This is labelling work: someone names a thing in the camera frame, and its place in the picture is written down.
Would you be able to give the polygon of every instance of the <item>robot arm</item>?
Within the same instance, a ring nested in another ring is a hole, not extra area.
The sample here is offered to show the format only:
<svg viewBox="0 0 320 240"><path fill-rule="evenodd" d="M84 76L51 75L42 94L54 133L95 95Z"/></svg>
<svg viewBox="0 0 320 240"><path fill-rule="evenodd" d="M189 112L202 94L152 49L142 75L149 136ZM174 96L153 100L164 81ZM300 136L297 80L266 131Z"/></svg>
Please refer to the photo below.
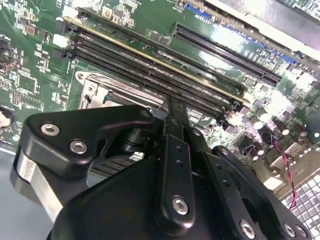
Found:
<svg viewBox="0 0 320 240"><path fill-rule="evenodd" d="M305 226L186 107L165 120L138 105L42 113L23 126L15 189L54 223L48 240L310 240ZM144 159L88 188L92 166Z"/></svg>

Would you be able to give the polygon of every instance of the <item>capacitor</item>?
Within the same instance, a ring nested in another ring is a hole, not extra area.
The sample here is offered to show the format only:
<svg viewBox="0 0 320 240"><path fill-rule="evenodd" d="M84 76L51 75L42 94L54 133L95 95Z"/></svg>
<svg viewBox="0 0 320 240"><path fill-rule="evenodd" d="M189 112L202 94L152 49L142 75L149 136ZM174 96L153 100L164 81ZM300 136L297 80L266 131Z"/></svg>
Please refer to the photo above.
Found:
<svg viewBox="0 0 320 240"><path fill-rule="evenodd" d="M252 124L253 128L256 130L261 129L264 126L264 124L257 117L253 117L251 119L251 124Z"/></svg>
<svg viewBox="0 0 320 240"><path fill-rule="evenodd" d="M255 142L254 143L254 150L256 151L256 153L261 156L265 153L265 151L263 150L261 144L259 142Z"/></svg>
<svg viewBox="0 0 320 240"><path fill-rule="evenodd" d="M211 138L210 143L211 143L211 148L212 148L212 149L213 149L214 147L216 147L216 146L221 145L220 140L219 140L219 138L217 138L217 137Z"/></svg>
<svg viewBox="0 0 320 240"><path fill-rule="evenodd" d="M300 123L296 123L293 127L300 137L306 137L308 135L306 129Z"/></svg>
<svg viewBox="0 0 320 240"><path fill-rule="evenodd" d="M279 129L280 133L285 136L289 134L289 129L287 128L287 126L284 124L283 121L277 121L276 122L276 127Z"/></svg>
<svg viewBox="0 0 320 240"><path fill-rule="evenodd" d="M253 150L250 152L250 157L252 158L253 161L258 160L259 155L258 155L258 153L257 153L257 151L256 151L255 149L253 149Z"/></svg>
<svg viewBox="0 0 320 240"><path fill-rule="evenodd" d="M262 122L266 122L271 118L270 114L267 113L267 111L264 110L263 108L260 109L256 114Z"/></svg>

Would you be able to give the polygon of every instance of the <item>red wire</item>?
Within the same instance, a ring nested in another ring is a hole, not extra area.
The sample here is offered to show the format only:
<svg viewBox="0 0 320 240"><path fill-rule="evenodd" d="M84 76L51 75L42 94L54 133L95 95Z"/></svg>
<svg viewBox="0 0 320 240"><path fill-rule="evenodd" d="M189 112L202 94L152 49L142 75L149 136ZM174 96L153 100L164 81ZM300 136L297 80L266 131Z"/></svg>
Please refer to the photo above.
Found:
<svg viewBox="0 0 320 240"><path fill-rule="evenodd" d="M290 165L289 165L289 161L288 161L288 155L285 154L284 152L282 152L282 150L279 147L277 142L274 143L274 146L282 154L283 159L284 159L284 165L286 166L286 171L287 171L287 174L289 176L289 181L290 181L290 184L291 184L291 187L292 187L292 197L293 197L293 200L292 200L292 203L291 203L291 206L290 206L289 210L292 211L292 209L297 205L297 197L298 197L296 189L295 189L295 185L294 185L294 176L293 176L292 171L290 169Z"/></svg>

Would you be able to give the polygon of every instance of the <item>motherboard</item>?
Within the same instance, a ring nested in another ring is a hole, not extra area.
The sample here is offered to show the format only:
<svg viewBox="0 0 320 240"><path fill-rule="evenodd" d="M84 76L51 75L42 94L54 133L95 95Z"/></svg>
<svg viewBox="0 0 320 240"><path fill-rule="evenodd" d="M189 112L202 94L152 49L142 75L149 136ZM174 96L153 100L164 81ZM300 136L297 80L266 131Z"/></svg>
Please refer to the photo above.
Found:
<svg viewBox="0 0 320 240"><path fill-rule="evenodd" d="M281 167L278 138L299 160L315 146L304 123L319 63L194 2L0 0L0 141L17 146L41 112L140 104L164 118L171 95L210 148ZM312 2L290 7L319 19Z"/></svg>

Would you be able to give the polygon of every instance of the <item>metal bolt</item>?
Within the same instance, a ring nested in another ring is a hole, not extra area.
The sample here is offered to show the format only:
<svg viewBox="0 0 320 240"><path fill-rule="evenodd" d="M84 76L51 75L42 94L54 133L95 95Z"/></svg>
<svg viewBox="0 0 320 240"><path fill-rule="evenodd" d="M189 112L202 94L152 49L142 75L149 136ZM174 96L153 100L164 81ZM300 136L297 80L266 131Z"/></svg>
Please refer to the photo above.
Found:
<svg viewBox="0 0 320 240"><path fill-rule="evenodd" d="M74 140L70 143L70 150L76 154L84 154L88 147L83 141Z"/></svg>
<svg viewBox="0 0 320 240"><path fill-rule="evenodd" d="M249 238L249 239L254 239L256 234L252 226L246 221L246 220L241 220L240 221L240 227L242 232Z"/></svg>
<svg viewBox="0 0 320 240"><path fill-rule="evenodd" d="M302 236L304 236L305 238L307 237L307 233L302 227L300 227L299 225L295 225L295 227Z"/></svg>
<svg viewBox="0 0 320 240"><path fill-rule="evenodd" d="M180 215L186 215L188 213L188 205L181 197L174 197L172 199L172 206Z"/></svg>
<svg viewBox="0 0 320 240"><path fill-rule="evenodd" d="M52 123L43 124L40 129L47 136L57 136L60 133L60 128Z"/></svg>
<svg viewBox="0 0 320 240"><path fill-rule="evenodd" d="M172 122L174 125L177 125L177 126L179 125L177 119L175 119L175 118L171 118L171 122Z"/></svg>
<svg viewBox="0 0 320 240"><path fill-rule="evenodd" d="M295 237L296 233L295 231L292 229L292 227L290 227L288 224L284 223L283 224L285 231L291 236L291 237Z"/></svg>
<svg viewBox="0 0 320 240"><path fill-rule="evenodd" d="M228 152L226 149L222 148L221 151L222 151L222 153L223 153L224 155L226 155L226 156L229 155L229 152Z"/></svg>
<svg viewBox="0 0 320 240"><path fill-rule="evenodd" d="M193 129L193 132L194 132L194 134L197 135L197 136L200 136L200 135L201 135L201 132L200 132L198 129L196 129L196 128Z"/></svg>
<svg viewBox="0 0 320 240"><path fill-rule="evenodd" d="M142 116L146 117L146 118L150 118L150 112L147 110L141 110L140 113L142 114Z"/></svg>

